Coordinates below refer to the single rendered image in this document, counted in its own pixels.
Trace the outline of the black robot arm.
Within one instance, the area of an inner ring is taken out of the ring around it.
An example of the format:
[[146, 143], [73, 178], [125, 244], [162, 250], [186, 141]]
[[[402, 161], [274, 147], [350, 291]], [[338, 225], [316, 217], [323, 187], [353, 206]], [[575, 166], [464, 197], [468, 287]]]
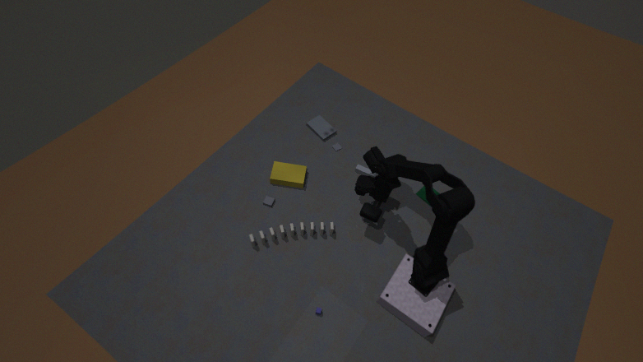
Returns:
[[[398, 177], [422, 182], [426, 188], [426, 198], [436, 218], [427, 244], [415, 250], [409, 283], [421, 295], [428, 297], [437, 283], [449, 276], [444, 252], [459, 221], [474, 208], [474, 195], [461, 179], [447, 173], [442, 165], [408, 161], [400, 154], [384, 158], [377, 146], [366, 152], [363, 158], [371, 172], [378, 176], [359, 175], [354, 190], [358, 195], [373, 195], [375, 182], [383, 192], [398, 188], [401, 186]], [[433, 183], [439, 180], [453, 189], [436, 195]]]

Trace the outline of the olive yellow block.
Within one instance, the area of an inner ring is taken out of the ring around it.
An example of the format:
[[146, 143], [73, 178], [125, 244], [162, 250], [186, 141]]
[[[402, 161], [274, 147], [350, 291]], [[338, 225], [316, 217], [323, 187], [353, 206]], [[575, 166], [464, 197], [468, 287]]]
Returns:
[[273, 184], [303, 188], [307, 166], [274, 161], [270, 181]]

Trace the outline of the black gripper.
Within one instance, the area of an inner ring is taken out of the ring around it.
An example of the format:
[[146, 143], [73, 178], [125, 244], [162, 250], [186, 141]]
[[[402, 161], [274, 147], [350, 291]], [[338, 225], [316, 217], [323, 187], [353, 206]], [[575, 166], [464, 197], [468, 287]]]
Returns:
[[372, 189], [373, 189], [373, 195], [369, 194], [369, 196], [373, 197], [375, 199], [375, 202], [373, 203], [373, 205], [368, 202], [365, 202], [359, 214], [368, 220], [377, 222], [382, 213], [382, 210], [379, 207], [382, 204], [382, 202], [386, 203], [386, 200], [389, 197], [392, 190], [388, 192], [383, 192], [377, 188], [376, 182], [372, 186]]

